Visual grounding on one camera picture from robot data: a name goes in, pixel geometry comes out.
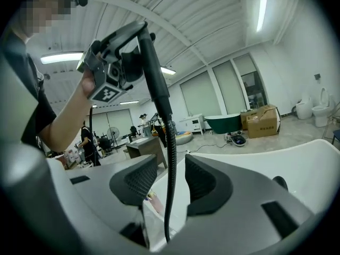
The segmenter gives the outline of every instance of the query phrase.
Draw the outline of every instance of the wooden table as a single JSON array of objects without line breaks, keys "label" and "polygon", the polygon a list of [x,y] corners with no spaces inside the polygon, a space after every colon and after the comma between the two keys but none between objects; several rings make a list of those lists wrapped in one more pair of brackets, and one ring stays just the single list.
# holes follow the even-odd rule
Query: wooden table
[{"label": "wooden table", "polygon": [[140,138],[127,143],[126,148],[131,159],[142,155],[155,154],[157,156],[157,165],[163,163],[165,168],[168,167],[158,137]]}]

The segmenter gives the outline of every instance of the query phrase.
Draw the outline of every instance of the toilet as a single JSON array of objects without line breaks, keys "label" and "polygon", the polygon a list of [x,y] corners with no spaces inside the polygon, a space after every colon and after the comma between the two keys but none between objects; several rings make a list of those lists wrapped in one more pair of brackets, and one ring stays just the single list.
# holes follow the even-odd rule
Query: toilet
[{"label": "toilet", "polygon": [[307,95],[302,96],[301,102],[297,103],[296,105],[297,117],[300,120],[305,120],[312,117],[313,115],[312,108],[313,108],[312,99]]},{"label": "toilet", "polygon": [[312,108],[312,112],[315,116],[315,126],[326,126],[328,118],[327,116],[332,112],[335,107],[333,96],[329,95],[325,88],[321,89],[320,93],[320,105]]}]

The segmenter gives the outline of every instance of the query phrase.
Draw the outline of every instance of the ceiling light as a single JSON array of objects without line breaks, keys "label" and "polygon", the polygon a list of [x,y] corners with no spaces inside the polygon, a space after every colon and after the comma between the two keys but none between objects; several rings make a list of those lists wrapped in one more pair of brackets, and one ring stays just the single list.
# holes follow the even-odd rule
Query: ceiling light
[{"label": "ceiling light", "polygon": [[82,55],[83,55],[82,52],[62,53],[58,55],[42,57],[40,60],[42,64],[49,64],[49,63],[55,63],[55,62],[79,61]]},{"label": "ceiling light", "polygon": [[138,103],[139,101],[129,101],[129,102],[121,102],[120,105],[126,105],[126,104],[134,104],[134,103]]},{"label": "ceiling light", "polygon": [[170,70],[168,68],[165,67],[161,67],[160,70],[164,73],[164,74],[175,74],[176,72],[173,70]]},{"label": "ceiling light", "polygon": [[260,0],[260,13],[259,13],[259,21],[257,23],[256,32],[259,32],[262,29],[262,25],[265,20],[266,7],[267,7],[267,0]]}]

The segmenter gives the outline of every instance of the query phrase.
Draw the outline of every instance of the black cable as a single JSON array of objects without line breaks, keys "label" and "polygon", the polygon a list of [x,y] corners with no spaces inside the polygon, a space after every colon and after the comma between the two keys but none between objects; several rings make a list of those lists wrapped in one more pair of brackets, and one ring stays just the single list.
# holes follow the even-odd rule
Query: black cable
[{"label": "black cable", "polygon": [[226,145],[230,144],[230,142],[227,142],[224,146],[219,147],[217,144],[204,144],[203,146],[199,147],[197,150],[189,150],[190,152],[197,152],[200,150],[202,147],[219,147],[219,148],[224,148]]},{"label": "black cable", "polygon": [[95,144],[94,144],[94,136],[92,134],[92,110],[93,108],[90,108],[90,115],[89,115],[89,121],[90,121],[90,136],[91,136],[91,144],[92,144],[92,149],[93,149],[93,154],[94,154],[94,160],[95,163],[93,164],[93,166],[97,166],[97,150],[95,148]]},{"label": "black cable", "polygon": [[166,242],[169,242],[170,241],[169,223],[172,203],[175,195],[176,169],[177,169],[176,134],[171,120],[165,123],[165,135],[168,153],[168,187],[164,214],[164,233]]}]

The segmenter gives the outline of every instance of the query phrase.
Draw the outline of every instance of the person standing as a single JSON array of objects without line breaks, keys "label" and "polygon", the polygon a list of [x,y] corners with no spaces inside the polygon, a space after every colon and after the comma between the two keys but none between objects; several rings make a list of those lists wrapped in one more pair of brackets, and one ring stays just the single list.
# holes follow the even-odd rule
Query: person standing
[{"label": "person standing", "polygon": [[162,119],[159,118],[158,113],[156,113],[155,116],[157,117],[157,119],[154,121],[154,128],[157,131],[158,136],[161,142],[163,143],[164,148],[166,148],[166,138],[165,138],[165,133],[163,131]]},{"label": "person standing", "polygon": [[146,120],[146,114],[142,114],[141,116],[139,116],[139,118],[141,119],[141,127],[144,130],[144,134],[145,137],[151,137],[151,130],[150,130],[150,125],[149,122]]},{"label": "person standing", "polygon": [[83,126],[81,127],[81,144],[79,145],[79,148],[84,149],[85,154],[85,160],[87,162],[92,161],[94,166],[101,165],[98,158],[95,163],[95,154],[94,147],[92,146],[92,135],[90,133],[90,130],[85,126],[85,121],[83,122]]}]

